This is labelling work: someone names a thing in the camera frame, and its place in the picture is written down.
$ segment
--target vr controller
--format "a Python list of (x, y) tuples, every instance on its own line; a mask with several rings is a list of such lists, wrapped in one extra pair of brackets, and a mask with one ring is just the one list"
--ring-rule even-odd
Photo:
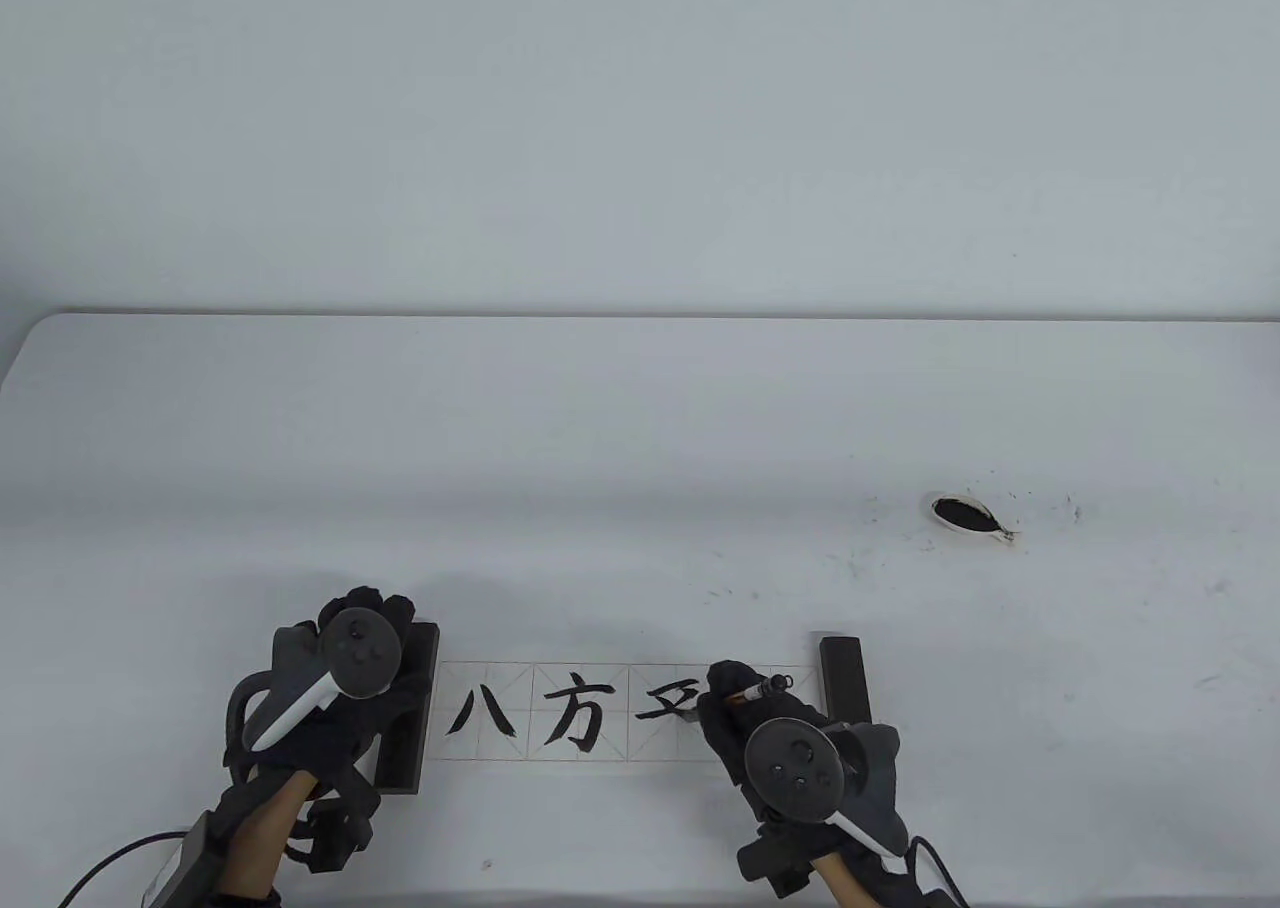
[[(165, 863), (142, 899), (142, 908), (198, 908), (227, 861), (227, 845), (244, 818), (270, 799), (292, 772), (266, 768), (250, 780), (251, 762), (233, 750), (270, 748), (307, 715), (326, 709), (339, 695), (371, 698), (385, 692), (401, 666), (434, 680), (440, 629), (429, 621), (410, 625), (403, 645), (389, 621), (370, 608), (346, 608), (319, 638), (306, 628), (279, 628), (271, 639), (271, 670), (241, 680), (227, 704), (227, 758), (232, 786), (214, 811), (204, 812)], [(266, 697), (246, 720), (248, 702)], [(292, 845), (285, 854), (311, 872), (340, 871), (352, 853), (372, 839), (370, 820), (383, 794), (417, 794), (426, 747), (430, 685), (422, 703), (392, 722), (383, 734), (374, 782), (352, 766), (334, 784), (335, 798), (311, 803), (291, 838), (311, 840), (310, 850)]]

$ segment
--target ink stain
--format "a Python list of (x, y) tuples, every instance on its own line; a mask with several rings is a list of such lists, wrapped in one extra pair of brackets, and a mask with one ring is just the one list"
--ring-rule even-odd
[(969, 496), (943, 496), (933, 502), (933, 519), (954, 531), (989, 534), (1000, 540), (1014, 543), (1015, 533), (1005, 528), (991, 508)]

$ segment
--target white wall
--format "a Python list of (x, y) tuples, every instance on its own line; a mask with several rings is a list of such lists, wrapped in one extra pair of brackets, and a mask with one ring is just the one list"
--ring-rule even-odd
[(54, 305), (1276, 315), (1275, 0), (0, 0)]
[[(0, 391), (5, 894), (189, 821), (271, 629), (367, 580), (445, 660), (858, 634), (902, 816), (973, 904), (1275, 904), (1277, 356), (1277, 324), (54, 318)], [(938, 488), (1019, 544), (937, 528)], [(553, 768), (429, 762), (282, 889), (774, 903), (717, 771)]]

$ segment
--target forearm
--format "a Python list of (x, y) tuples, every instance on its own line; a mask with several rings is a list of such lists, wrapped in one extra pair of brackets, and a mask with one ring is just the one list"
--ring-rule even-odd
[(227, 866), (214, 889), (218, 894), (239, 898), (271, 894), (289, 831), (315, 786), (315, 776), (296, 771), (269, 803), (244, 820), (227, 848)]
[(849, 871), (840, 852), (815, 858), (813, 870), (823, 881), (827, 881), (827, 888), (831, 889), (840, 908), (881, 908), (877, 899), (867, 894), (867, 889), (858, 884), (858, 879)]

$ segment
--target chinese character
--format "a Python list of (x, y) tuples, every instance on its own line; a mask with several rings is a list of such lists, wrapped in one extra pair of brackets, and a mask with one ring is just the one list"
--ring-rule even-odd
[(580, 752), (590, 753), (590, 750), (595, 747), (595, 739), (600, 736), (600, 722), (604, 720), (604, 711), (595, 702), (580, 702), (577, 695), (586, 694), (589, 692), (604, 692), (605, 694), (613, 694), (617, 689), (613, 688), (613, 685), (589, 685), (576, 671), (570, 671), (568, 675), (573, 679), (572, 688), (563, 688), (559, 692), (544, 695), (545, 698), (568, 697), (568, 703), (564, 706), (564, 712), (561, 715), (561, 720), (556, 722), (556, 730), (552, 731), (552, 736), (543, 744), (550, 744), (558, 738), (563, 738), (564, 733), (568, 731), (568, 726), (573, 724), (573, 718), (577, 716), (577, 712), (586, 708), (591, 713), (591, 717), (586, 722), (586, 731), (582, 733), (581, 738), (573, 738), (573, 735), (570, 735), (568, 740), (576, 744)]
[[(489, 708), (489, 717), (493, 718), (493, 724), (498, 726), (507, 738), (516, 736), (516, 727), (512, 725), (507, 716), (502, 713), (502, 708), (498, 706), (498, 699), (493, 697), (493, 692), (489, 690), (489, 685), (480, 685), (480, 697), (484, 698), (485, 707)], [(458, 716), (453, 718), (453, 724), (445, 734), (452, 735), (456, 731), (461, 731), (462, 726), (467, 724), (467, 718), (471, 717), (471, 709), (476, 706), (476, 693), (467, 692), (467, 699), (462, 703), (462, 711)]]
[[(671, 701), (671, 698), (664, 698), (667, 692), (673, 692), (680, 689), (678, 701)], [(650, 698), (657, 698), (662, 707), (658, 711), (641, 711), (636, 715), (640, 720), (660, 718), (664, 715), (684, 715), (686, 711), (692, 711), (692, 708), (681, 708), (680, 706), (687, 702), (690, 698), (698, 697), (698, 679), (686, 677), (680, 681), (672, 681), (669, 685), (662, 685), (660, 688), (654, 688), (652, 692), (645, 692)]]

